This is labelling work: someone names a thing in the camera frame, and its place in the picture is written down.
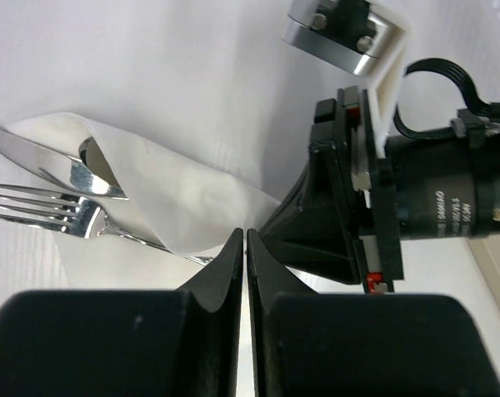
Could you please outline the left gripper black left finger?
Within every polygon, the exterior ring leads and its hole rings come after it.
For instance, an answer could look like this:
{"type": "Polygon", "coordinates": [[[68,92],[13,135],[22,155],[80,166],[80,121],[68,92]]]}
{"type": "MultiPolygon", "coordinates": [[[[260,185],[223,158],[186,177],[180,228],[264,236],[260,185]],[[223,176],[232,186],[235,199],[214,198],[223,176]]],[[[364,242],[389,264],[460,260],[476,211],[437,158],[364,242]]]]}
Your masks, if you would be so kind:
{"type": "Polygon", "coordinates": [[[34,290],[0,308],[0,396],[233,396],[243,231],[174,290],[34,290]]]}

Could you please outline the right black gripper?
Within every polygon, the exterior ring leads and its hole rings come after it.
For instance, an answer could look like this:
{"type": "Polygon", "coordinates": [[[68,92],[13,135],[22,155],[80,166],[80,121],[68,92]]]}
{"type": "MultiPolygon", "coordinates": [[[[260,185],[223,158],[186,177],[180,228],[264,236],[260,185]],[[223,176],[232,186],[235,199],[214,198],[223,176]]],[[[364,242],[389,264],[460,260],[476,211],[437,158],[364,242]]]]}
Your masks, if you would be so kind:
{"type": "Polygon", "coordinates": [[[353,188],[347,160],[353,134],[374,146],[365,104],[317,104],[315,132],[343,138],[313,142],[309,159],[289,194],[259,230],[282,264],[346,285],[391,284],[403,276],[403,239],[482,238],[500,234],[500,133],[467,138],[393,136],[386,155],[368,157],[369,198],[353,188]]]}

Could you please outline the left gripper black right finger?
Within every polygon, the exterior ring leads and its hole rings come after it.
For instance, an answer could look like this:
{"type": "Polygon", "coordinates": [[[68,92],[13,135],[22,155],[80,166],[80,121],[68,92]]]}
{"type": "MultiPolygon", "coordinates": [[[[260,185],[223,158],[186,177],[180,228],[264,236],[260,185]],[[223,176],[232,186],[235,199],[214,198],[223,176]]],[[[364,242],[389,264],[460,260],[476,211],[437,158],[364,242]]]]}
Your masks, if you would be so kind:
{"type": "Polygon", "coordinates": [[[440,294],[320,294],[247,234],[259,396],[500,396],[473,318],[440,294]]]}

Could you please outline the white paper napkin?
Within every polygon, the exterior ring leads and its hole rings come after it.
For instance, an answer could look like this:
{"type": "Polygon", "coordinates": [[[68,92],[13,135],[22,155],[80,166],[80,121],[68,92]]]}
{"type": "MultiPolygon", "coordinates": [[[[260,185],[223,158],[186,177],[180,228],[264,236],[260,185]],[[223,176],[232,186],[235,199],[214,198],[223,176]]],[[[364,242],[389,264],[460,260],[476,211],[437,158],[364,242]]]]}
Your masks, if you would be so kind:
{"type": "Polygon", "coordinates": [[[71,112],[0,124],[0,138],[28,140],[75,157],[92,138],[122,198],[98,197],[118,224],[157,239],[165,251],[122,237],[67,237],[0,220],[0,294],[25,289],[176,287],[214,256],[234,228],[260,227],[278,201],[230,173],[154,141],[71,112]]]}

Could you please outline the silver fork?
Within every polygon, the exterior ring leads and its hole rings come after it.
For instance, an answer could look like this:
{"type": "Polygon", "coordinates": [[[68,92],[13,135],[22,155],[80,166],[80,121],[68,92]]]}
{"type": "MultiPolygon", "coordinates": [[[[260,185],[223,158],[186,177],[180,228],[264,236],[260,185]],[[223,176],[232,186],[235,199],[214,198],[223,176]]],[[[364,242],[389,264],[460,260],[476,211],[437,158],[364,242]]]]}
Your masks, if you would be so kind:
{"type": "Polygon", "coordinates": [[[14,195],[0,194],[0,220],[28,227],[90,239],[103,235],[121,237],[168,253],[156,238],[143,237],[118,225],[92,198],[15,184],[0,184],[14,195]]]}

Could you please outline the silver knife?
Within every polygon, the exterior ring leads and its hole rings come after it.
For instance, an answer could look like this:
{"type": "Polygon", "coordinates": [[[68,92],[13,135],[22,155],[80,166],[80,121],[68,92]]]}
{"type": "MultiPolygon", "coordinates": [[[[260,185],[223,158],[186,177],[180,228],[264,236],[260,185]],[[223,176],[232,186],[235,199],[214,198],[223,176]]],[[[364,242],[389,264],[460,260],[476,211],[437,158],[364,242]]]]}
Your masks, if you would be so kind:
{"type": "Polygon", "coordinates": [[[2,127],[0,154],[43,180],[77,194],[127,198],[121,188],[97,176],[81,160],[14,135],[2,127]]]}

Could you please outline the silver spoon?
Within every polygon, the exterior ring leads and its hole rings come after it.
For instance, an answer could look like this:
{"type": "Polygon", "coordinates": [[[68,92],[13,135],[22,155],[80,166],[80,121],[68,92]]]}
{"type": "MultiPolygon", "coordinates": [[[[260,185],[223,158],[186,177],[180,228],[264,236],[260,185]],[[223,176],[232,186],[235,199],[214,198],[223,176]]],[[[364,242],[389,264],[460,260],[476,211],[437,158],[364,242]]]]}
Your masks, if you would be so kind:
{"type": "Polygon", "coordinates": [[[79,145],[79,157],[82,162],[99,178],[108,184],[119,187],[112,169],[103,155],[96,140],[90,136],[79,145]]]}

